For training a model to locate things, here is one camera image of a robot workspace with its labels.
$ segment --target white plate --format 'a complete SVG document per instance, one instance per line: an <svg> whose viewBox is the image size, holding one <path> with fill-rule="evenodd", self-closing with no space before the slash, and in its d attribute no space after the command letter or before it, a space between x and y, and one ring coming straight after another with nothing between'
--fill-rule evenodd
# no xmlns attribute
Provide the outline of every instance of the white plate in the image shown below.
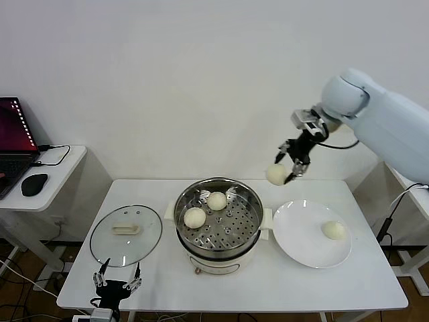
<svg viewBox="0 0 429 322"><path fill-rule="evenodd" d="M351 233L335 211L309 200L289 201L274 214L274 236L280 247L297 262L313 268L330 268L343 263L351 252ZM347 236L327 238L322 225L340 221Z"/></svg>

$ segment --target pot handle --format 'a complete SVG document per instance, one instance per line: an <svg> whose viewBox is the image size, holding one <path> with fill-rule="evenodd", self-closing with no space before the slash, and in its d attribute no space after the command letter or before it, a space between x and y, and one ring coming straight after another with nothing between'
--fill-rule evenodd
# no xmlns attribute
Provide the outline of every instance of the pot handle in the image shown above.
<svg viewBox="0 0 429 322"><path fill-rule="evenodd" d="M170 201L167 206L166 213L164 215L165 220L174 221L174 202Z"/></svg>
<svg viewBox="0 0 429 322"><path fill-rule="evenodd" d="M264 208L262 222L259 226L259 230L261 230L261 239L268 240L269 230L272 230L273 227L273 210Z"/></svg>

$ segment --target laptop screen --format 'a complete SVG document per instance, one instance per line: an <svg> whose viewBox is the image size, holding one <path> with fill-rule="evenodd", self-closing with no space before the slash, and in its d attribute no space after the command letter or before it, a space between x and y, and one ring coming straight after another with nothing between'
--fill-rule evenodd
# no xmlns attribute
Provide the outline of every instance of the laptop screen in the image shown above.
<svg viewBox="0 0 429 322"><path fill-rule="evenodd" d="M37 152L17 98L0 98L0 152Z"/></svg>

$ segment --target glass lid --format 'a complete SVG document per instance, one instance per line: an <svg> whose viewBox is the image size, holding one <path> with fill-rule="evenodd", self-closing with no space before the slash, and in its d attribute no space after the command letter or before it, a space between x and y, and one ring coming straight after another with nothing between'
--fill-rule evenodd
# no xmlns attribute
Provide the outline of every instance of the glass lid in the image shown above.
<svg viewBox="0 0 429 322"><path fill-rule="evenodd" d="M160 216L149 207L125 206L104 217L95 227L90 239L94 258L110 267L136 263L158 244L162 233Z"/></svg>

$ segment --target floor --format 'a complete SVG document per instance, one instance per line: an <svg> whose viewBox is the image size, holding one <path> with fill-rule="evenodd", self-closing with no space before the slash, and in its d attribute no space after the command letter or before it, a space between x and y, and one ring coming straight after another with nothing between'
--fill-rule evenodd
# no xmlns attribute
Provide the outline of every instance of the floor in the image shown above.
<svg viewBox="0 0 429 322"><path fill-rule="evenodd" d="M8 244L0 244L0 259L4 260L11 251L11 246ZM63 260L73 261L79 251L78 247L67 247L63 255ZM30 251L26 253L19 253L15 257L16 263L23 270L23 275L35 280L40 270L43 268L43 262ZM400 265L402 262L395 252L392 252L391 265ZM424 278L429 281L429 263L425 264L420 269ZM13 273L7 272L3 275L4 278L12 282L21 282L22 279ZM57 293L62 284L64 283L63 278L50 280L48 283L48 291ZM429 297L421 297L418 294L414 284L409 278L400 278L402 288L405 290L408 300L410 302L406 309L399 311L384 311L383 322L418 322L418 321L429 321ZM13 314L14 308L8 307L8 304L16 304L19 300L20 305L26 305L27 310L31 315L35 314L48 314L59 318L72 317L73 314L80 314L72 310L64 310L56 306L55 298L44 293L29 290L32 289L29 284L14 284L0 279L0 322L10 321ZM334 313L334 317L339 317L341 313ZM330 314L326 314L328 321L332 322ZM23 317L23 308L18 307L14 319ZM122 318L126 321L127 313L123 313ZM153 321L157 320L158 316L156 313L138 313L135 321ZM49 317L34 317L32 321L59 321L59 319L51 319ZM199 313L189 313L182 318L176 319L176 322L199 322ZM215 314L215 313L204 313L201 317L202 322L280 322L280 321L291 321L291 322L319 322L320 317L318 313L291 313L291 314L252 314L251 316L246 314ZM378 312L373 313L364 319L364 322L380 322L380 314Z"/></svg>

